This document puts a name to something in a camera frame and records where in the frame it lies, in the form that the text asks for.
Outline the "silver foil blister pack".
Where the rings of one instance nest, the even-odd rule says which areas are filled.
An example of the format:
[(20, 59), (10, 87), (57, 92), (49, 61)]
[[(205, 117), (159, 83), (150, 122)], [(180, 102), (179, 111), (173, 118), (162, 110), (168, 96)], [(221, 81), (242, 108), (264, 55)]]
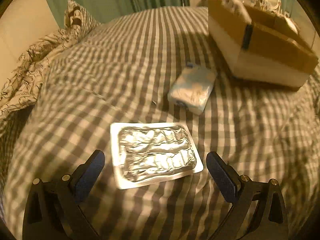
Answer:
[(110, 146), (115, 184), (121, 190), (203, 170), (188, 126), (180, 122), (114, 122), (110, 126)]

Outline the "blue tissue packet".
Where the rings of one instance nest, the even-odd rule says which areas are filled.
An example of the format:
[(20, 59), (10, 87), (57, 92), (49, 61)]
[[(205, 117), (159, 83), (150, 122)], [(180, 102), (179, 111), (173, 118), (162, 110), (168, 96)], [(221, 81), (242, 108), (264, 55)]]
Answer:
[(168, 101), (200, 115), (206, 107), (216, 77), (215, 69), (189, 62), (170, 87)]

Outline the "floral white duvet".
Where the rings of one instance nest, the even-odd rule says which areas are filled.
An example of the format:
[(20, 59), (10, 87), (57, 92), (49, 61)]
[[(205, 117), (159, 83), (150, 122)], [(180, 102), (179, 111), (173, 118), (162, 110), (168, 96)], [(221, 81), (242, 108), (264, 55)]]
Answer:
[(1, 119), (35, 104), (53, 59), (76, 44), (79, 34), (79, 27), (60, 29), (40, 38), (21, 54), (1, 90)]

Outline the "cardboard box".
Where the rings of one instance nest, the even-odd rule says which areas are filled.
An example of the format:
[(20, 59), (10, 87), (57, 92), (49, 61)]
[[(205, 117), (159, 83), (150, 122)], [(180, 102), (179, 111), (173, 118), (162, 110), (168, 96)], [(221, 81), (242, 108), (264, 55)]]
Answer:
[(208, 29), (239, 79), (299, 88), (318, 65), (283, 18), (237, 0), (208, 0)]

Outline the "grey checkered bed cover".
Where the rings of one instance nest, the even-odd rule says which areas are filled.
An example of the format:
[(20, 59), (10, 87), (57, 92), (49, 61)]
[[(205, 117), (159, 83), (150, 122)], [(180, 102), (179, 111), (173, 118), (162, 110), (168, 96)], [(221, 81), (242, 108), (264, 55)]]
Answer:
[[(215, 69), (202, 114), (168, 101), (187, 63)], [(319, 202), (319, 69), (296, 91), (248, 86), (230, 77), (208, 33), (207, 8), (164, 7), (95, 27), (51, 64), (35, 106), (8, 139), (11, 163), (4, 218), (22, 237), (33, 179), (60, 178), (94, 150), (104, 169), (82, 210), (104, 239), (207, 239), (229, 205), (207, 170), (119, 190), (113, 177), (110, 124), (188, 125), (200, 157), (217, 152), (253, 180), (281, 185), (290, 238)]]

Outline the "checkered pillow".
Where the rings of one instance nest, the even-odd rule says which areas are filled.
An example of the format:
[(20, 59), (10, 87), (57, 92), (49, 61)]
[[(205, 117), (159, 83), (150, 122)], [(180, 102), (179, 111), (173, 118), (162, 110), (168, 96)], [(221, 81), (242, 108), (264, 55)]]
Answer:
[(74, 0), (68, 0), (64, 14), (64, 27), (75, 30), (79, 36), (85, 36), (101, 25), (89, 11)]

